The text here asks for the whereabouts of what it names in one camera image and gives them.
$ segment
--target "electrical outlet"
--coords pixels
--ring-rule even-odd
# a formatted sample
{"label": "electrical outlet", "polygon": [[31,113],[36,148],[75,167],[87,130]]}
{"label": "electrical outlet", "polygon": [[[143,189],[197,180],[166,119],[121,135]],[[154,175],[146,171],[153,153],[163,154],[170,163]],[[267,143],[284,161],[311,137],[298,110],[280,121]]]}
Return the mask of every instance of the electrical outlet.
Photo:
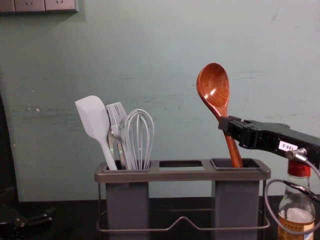
{"label": "electrical outlet", "polygon": [[0,13],[12,13],[14,11],[14,0],[0,0]]}
{"label": "electrical outlet", "polygon": [[58,12],[77,12],[76,0],[44,0],[45,10]]}
{"label": "electrical outlet", "polygon": [[45,0],[14,0],[16,12],[44,12]]}

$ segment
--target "red cap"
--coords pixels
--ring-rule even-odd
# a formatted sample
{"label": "red cap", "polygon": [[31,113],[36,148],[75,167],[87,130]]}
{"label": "red cap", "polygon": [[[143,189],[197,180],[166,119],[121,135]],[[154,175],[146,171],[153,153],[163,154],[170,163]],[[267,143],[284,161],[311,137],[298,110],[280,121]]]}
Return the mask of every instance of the red cap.
{"label": "red cap", "polygon": [[288,174],[296,177],[310,177],[311,168],[294,160],[288,161]]}

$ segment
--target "utensil holder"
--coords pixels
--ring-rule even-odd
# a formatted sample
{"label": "utensil holder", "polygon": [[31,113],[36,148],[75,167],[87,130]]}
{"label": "utensil holder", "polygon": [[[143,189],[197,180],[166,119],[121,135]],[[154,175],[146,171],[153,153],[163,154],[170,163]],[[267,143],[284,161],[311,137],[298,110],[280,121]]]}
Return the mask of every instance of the utensil holder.
{"label": "utensil holder", "polygon": [[[149,240],[150,232],[168,232],[180,221],[187,221],[198,231],[212,231],[215,240],[256,240],[258,230],[270,226],[264,206],[262,226],[259,226],[258,204],[259,183],[263,181],[264,187],[271,171],[257,159],[245,158],[243,163],[242,168],[233,168],[228,158],[153,160],[147,170],[107,170],[106,164],[101,163],[94,175],[99,193],[96,228],[100,239],[108,235],[109,240]],[[181,216],[168,223],[167,228],[150,228],[148,183],[161,181],[212,181],[213,211],[209,226],[198,227]],[[106,189],[106,211],[103,211],[101,184]]]}
{"label": "utensil holder", "polygon": [[[234,168],[228,159],[211,159],[216,171],[225,173],[225,179],[212,181],[212,201],[215,209],[212,223],[215,227],[247,227],[258,225],[259,186],[261,176],[248,179],[238,173],[246,171],[248,175],[260,171],[258,162],[244,159],[243,168]],[[220,230],[212,232],[216,240],[256,240],[256,229]]]}

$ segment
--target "bottle label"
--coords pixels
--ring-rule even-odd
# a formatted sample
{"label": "bottle label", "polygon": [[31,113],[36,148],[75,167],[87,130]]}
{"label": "bottle label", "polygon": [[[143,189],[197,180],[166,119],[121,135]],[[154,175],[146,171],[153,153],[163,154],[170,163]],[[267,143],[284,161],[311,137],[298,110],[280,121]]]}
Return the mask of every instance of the bottle label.
{"label": "bottle label", "polygon": [[[279,221],[284,227],[294,232],[304,232],[309,229],[312,229],[315,226],[315,221],[298,223],[298,222],[293,222],[293,221],[284,219],[281,216],[279,216]],[[313,240],[313,239],[314,239],[313,232],[305,235],[293,235],[293,234],[289,234],[288,232],[283,230],[280,226],[278,226],[278,240]]]}

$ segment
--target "gray cable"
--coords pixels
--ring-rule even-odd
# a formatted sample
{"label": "gray cable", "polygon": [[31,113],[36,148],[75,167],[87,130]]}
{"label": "gray cable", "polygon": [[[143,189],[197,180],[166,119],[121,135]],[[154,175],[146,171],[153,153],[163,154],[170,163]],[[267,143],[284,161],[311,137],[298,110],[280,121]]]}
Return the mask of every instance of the gray cable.
{"label": "gray cable", "polygon": [[[316,168],[316,166],[314,166],[311,162],[309,162],[308,160],[304,161],[303,162],[304,164],[308,165],[309,167],[311,167],[313,169],[313,171],[316,173],[316,175],[319,177],[320,179],[320,171]],[[309,234],[309,233],[312,233],[312,232],[315,232],[316,230],[318,230],[318,228],[320,228],[320,222],[318,222],[313,228],[307,230],[307,231],[292,231],[288,228],[286,228],[285,226],[283,226],[280,221],[278,220],[278,218],[276,217],[276,215],[274,214],[274,212],[272,211],[271,209],[271,206],[270,206],[270,203],[269,203],[269,200],[268,200],[268,189],[269,189],[269,186],[272,184],[272,183],[275,183],[275,182],[279,182],[279,183],[283,183],[284,180],[282,179],[272,179],[270,180],[266,185],[265,185],[265,189],[264,189],[264,201],[265,201],[265,204],[266,204],[266,208],[268,209],[270,215],[272,216],[272,218],[276,221],[276,223],[283,229],[285,230],[286,232],[288,232],[289,234],[292,234],[292,235],[305,235],[305,234]]]}

